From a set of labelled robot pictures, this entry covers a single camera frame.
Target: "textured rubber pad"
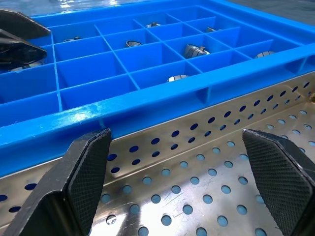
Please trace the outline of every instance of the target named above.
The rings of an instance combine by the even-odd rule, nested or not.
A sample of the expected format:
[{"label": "textured rubber pad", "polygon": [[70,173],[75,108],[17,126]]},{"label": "textured rubber pad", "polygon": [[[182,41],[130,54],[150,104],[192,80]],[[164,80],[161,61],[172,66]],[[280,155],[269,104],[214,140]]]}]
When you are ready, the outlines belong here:
[{"label": "textured rubber pad", "polygon": [[273,134],[246,129],[243,141],[257,188],[283,235],[300,235],[314,214],[314,163]]}]

